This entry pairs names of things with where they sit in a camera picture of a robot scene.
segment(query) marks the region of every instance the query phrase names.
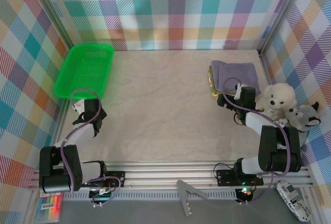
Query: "white device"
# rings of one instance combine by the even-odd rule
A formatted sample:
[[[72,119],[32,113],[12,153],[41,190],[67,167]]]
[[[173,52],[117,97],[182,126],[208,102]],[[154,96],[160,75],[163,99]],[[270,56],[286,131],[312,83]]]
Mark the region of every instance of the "white device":
[[[303,222],[310,220],[311,212],[292,184],[286,180],[279,180],[276,188],[296,218]]]
[[[239,100],[240,99],[240,94],[242,92],[242,87],[247,87],[247,85],[246,84],[242,84],[242,83],[237,84],[237,92],[236,92],[236,94],[234,96],[234,99],[235,100]]]

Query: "plaid fabric wall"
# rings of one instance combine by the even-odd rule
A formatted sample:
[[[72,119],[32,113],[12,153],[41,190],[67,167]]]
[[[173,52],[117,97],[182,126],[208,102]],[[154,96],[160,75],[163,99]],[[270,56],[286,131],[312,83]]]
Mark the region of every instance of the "plaid fabric wall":
[[[283,0],[51,0],[75,43],[115,50],[256,49]]]
[[[331,0],[296,0],[267,52],[273,83],[288,82],[298,104],[320,103],[322,122],[303,146],[325,213],[331,219]]]
[[[38,0],[0,0],[0,223],[17,223],[59,100],[53,83],[67,53]]]

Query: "white stuffed toy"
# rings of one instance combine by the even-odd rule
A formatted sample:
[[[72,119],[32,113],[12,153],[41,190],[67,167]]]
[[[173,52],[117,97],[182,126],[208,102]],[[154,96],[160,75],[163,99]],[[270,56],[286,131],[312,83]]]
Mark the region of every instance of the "white stuffed toy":
[[[255,109],[263,111],[274,121],[285,117],[285,111],[296,107],[295,92],[287,83],[268,85],[257,97]]]

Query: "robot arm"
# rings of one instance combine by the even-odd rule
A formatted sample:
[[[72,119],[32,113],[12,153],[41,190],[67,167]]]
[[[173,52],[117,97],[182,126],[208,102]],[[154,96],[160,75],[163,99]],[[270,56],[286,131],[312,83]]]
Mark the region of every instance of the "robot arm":
[[[94,117],[98,111],[98,100],[80,100],[75,104],[79,118],[73,123],[73,129],[84,125],[88,120]],[[101,128],[102,120],[106,113],[101,109],[97,118],[91,123],[77,129],[66,141],[63,148],[64,155],[75,178],[74,190],[87,181],[104,176],[106,167],[103,161],[91,161],[80,163],[79,151],[92,138],[94,138]],[[40,151],[39,168],[39,188],[41,192],[52,193],[61,191],[70,191],[70,177],[61,157],[61,145],[63,141],[56,143],[51,147],[44,147]]]
[[[229,100],[246,109],[255,110],[255,89],[252,87],[237,86],[236,99],[227,96]],[[242,124],[252,128],[260,135],[258,155],[252,158],[239,159],[234,168],[237,174],[257,174],[269,171],[285,171],[287,164],[287,151],[278,149],[278,144],[285,145],[284,137],[278,127],[259,114],[236,108],[229,104],[223,95],[218,97],[218,105],[234,110]],[[284,128],[290,143],[291,163],[290,172],[297,172],[301,168],[301,156],[298,131],[293,127]]]

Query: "cable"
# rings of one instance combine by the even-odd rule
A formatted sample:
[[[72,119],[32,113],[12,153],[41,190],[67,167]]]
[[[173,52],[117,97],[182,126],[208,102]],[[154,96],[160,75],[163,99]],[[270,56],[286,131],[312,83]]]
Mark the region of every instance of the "cable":
[[[256,179],[254,179],[254,184],[255,184],[255,187],[254,187],[254,190],[253,190],[253,192],[254,192],[254,191],[256,191],[256,189],[257,189],[257,185],[258,185],[258,182],[257,182],[257,180],[256,180]]]
[[[97,117],[98,117],[98,115],[100,114],[100,112],[101,112],[101,108],[102,108],[102,106],[101,106],[101,100],[100,100],[100,98],[99,98],[99,96],[95,93],[95,92],[93,92],[93,91],[91,91],[90,89],[87,89],[87,88],[79,88],[79,89],[77,89],[77,90],[75,90],[74,92],[72,92],[72,94],[71,94],[71,96],[70,96],[70,103],[71,103],[71,105],[74,107],[74,104],[73,104],[73,101],[72,101],[72,98],[73,98],[73,96],[74,96],[74,94],[76,93],[76,92],[79,92],[79,91],[88,91],[88,92],[91,92],[93,95],[95,95],[96,97],[97,97],[97,99],[98,99],[98,101],[99,101],[99,109],[98,109],[98,112],[95,114],[95,116],[93,116],[93,118],[92,119],[90,119],[89,121],[87,121],[87,122],[85,122],[84,124],[82,124],[81,126],[78,126],[78,127],[76,127],[75,129],[73,129],[65,138],[64,138],[64,140],[63,140],[63,142],[62,142],[62,144],[61,144],[61,147],[60,147],[60,154],[61,154],[61,158],[62,158],[62,161],[63,161],[63,164],[64,164],[64,166],[66,167],[66,169],[67,169],[67,171],[68,171],[68,174],[69,174],[69,177],[70,177],[70,193],[73,193],[73,188],[74,188],[74,178],[73,178],[73,173],[72,173],[72,170],[71,170],[71,168],[70,168],[70,166],[69,166],[69,163],[68,163],[68,161],[67,161],[67,159],[66,159],[66,156],[64,155],[64,145],[65,145],[65,143],[67,143],[68,142],[68,139],[75,133],[75,132],[77,132],[79,129],[81,129],[82,127],[84,127],[84,126],[86,126],[86,125],[88,125],[89,123],[91,123],[92,121],[94,121]]]
[[[218,165],[225,165],[226,167],[228,167],[230,170],[233,170],[233,168],[231,168],[230,166],[226,165],[225,163],[217,163],[215,166],[214,166],[214,169],[213,169],[213,174],[214,174],[214,177],[217,178],[217,176],[215,175],[215,169]]]
[[[95,181],[103,181],[103,180],[106,180],[106,179],[115,179],[115,180],[117,180],[117,181],[118,181],[117,191],[121,188],[121,183],[122,183],[122,182],[121,182],[121,179],[119,179],[117,176],[103,176],[103,177],[93,178],[93,179],[91,179],[91,180],[88,180],[87,183],[91,183],[91,182],[95,182]],[[114,197],[114,195],[115,195],[114,192],[112,193],[111,197],[110,197],[108,200],[106,200],[104,203],[96,204],[95,201],[94,201],[95,196],[92,197],[92,204],[93,204],[93,207],[95,207],[95,206],[100,206],[100,207],[102,207],[102,206],[104,206],[105,204],[109,203],[110,200],[111,200],[111,199]]]
[[[240,84],[242,83],[238,78],[228,78],[226,79],[226,81],[223,83],[223,89],[225,89],[225,84],[231,80],[231,79],[234,79],[236,80],[237,82],[239,82]],[[262,195],[260,195],[259,197],[253,199],[251,202],[254,202],[256,201],[257,199],[260,199],[262,198],[263,196],[266,195],[266,193],[270,190],[271,188],[271,185],[273,183],[273,180],[274,180],[274,175],[276,176],[286,176],[286,174],[289,172],[290,170],[290,164],[291,164],[291,151],[290,151],[290,143],[289,143],[289,139],[284,131],[284,129],[281,127],[280,124],[278,124],[277,122],[275,122],[273,119],[271,119],[270,117],[266,116],[265,114],[263,114],[262,112],[258,112],[258,111],[255,111],[255,110],[252,110],[252,109],[247,109],[247,108],[244,108],[244,107],[241,107],[233,102],[231,102],[227,95],[226,94],[223,94],[224,98],[226,99],[226,101],[231,104],[232,106],[238,108],[238,109],[242,109],[242,110],[245,110],[245,111],[248,111],[248,112],[252,112],[254,114],[257,114],[257,115],[260,115],[262,117],[264,117],[266,120],[270,121],[273,125],[275,125],[276,127],[278,127],[284,137],[284,140],[285,140],[285,144],[286,144],[286,155],[287,155],[287,161],[286,161],[286,168],[285,168],[285,171],[281,174],[278,174],[278,173],[275,173],[275,172],[271,172],[271,181],[270,181],[270,184],[268,185],[267,189],[263,192]]]
[[[233,115],[233,121],[235,122],[235,124],[237,124],[237,125],[239,125],[239,126],[243,126],[244,124],[243,123],[238,123],[237,121],[236,121],[236,116],[237,116],[238,114],[237,113],[234,113],[234,115]]]
[[[115,189],[116,189],[116,181],[115,181],[115,179],[113,179],[113,178],[112,178],[112,180],[113,180],[113,182],[114,182],[114,184],[115,184],[115,187],[114,187],[113,190],[110,190],[110,192],[114,192]]]

